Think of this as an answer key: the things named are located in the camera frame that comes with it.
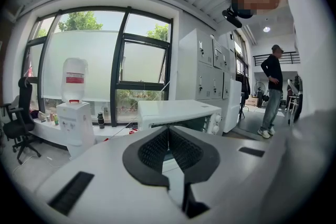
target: sky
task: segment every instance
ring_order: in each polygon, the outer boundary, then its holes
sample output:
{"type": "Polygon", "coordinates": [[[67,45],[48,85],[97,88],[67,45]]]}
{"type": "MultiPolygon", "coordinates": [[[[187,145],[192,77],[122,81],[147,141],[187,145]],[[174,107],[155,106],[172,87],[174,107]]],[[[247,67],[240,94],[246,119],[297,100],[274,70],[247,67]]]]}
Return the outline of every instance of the sky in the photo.
{"type": "MultiPolygon", "coordinates": [[[[97,19],[98,24],[103,24],[102,30],[113,30],[118,31],[120,28],[120,24],[123,18],[123,12],[110,12],[110,11],[95,11],[95,17],[97,19]]],[[[65,22],[68,18],[67,14],[62,15],[60,22],[65,22]]],[[[42,22],[41,28],[46,29],[48,31],[51,23],[54,18],[45,19],[42,22]]],[[[152,18],[131,14],[125,32],[130,34],[137,34],[141,36],[146,36],[148,30],[154,30],[155,23],[158,25],[165,25],[165,22],[161,22],[159,20],[155,20],[152,18]]],[[[58,26],[55,29],[55,33],[60,32],[58,26]]]]}

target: chair headrest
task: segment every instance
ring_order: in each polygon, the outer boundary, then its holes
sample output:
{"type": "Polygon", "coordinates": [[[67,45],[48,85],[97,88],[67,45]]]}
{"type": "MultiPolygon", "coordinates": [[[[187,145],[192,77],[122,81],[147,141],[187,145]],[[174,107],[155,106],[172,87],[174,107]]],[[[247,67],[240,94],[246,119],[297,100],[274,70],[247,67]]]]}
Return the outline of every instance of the chair headrest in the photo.
{"type": "Polygon", "coordinates": [[[28,81],[28,77],[22,77],[19,79],[19,83],[18,83],[20,88],[28,88],[30,84],[30,82],[28,81]]]}

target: black long-sleeve shirt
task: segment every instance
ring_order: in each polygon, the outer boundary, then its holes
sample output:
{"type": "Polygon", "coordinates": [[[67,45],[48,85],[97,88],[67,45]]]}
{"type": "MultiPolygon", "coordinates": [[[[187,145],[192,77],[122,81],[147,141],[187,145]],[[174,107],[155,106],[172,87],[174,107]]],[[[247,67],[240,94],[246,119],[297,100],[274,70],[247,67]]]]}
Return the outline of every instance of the black long-sleeve shirt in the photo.
{"type": "Polygon", "coordinates": [[[267,77],[278,79],[277,84],[269,81],[268,88],[282,91],[282,72],[279,60],[274,55],[270,55],[262,64],[261,68],[267,77]]]}

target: sneaker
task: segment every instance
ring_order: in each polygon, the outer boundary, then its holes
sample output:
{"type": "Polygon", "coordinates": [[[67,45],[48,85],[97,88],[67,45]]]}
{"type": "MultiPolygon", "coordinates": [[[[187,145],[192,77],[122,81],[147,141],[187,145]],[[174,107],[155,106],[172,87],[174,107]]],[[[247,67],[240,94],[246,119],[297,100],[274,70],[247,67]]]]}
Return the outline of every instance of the sneaker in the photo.
{"type": "Polygon", "coordinates": [[[260,134],[263,138],[270,138],[271,136],[268,134],[268,131],[267,130],[258,130],[258,134],[260,134]]]}
{"type": "Polygon", "coordinates": [[[273,126],[267,130],[267,132],[270,134],[270,135],[274,135],[275,134],[275,130],[273,128],[273,126]]]}

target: blue jeans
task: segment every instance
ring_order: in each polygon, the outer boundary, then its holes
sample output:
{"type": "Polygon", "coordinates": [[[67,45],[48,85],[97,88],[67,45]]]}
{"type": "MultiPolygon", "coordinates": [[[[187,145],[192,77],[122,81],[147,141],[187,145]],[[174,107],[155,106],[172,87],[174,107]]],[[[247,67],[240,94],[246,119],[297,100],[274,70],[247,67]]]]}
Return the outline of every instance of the blue jeans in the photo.
{"type": "Polygon", "coordinates": [[[273,121],[277,116],[281,101],[281,91],[269,89],[269,100],[265,110],[263,125],[260,127],[262,131],[270,129],[273,126],[273,121]]]}

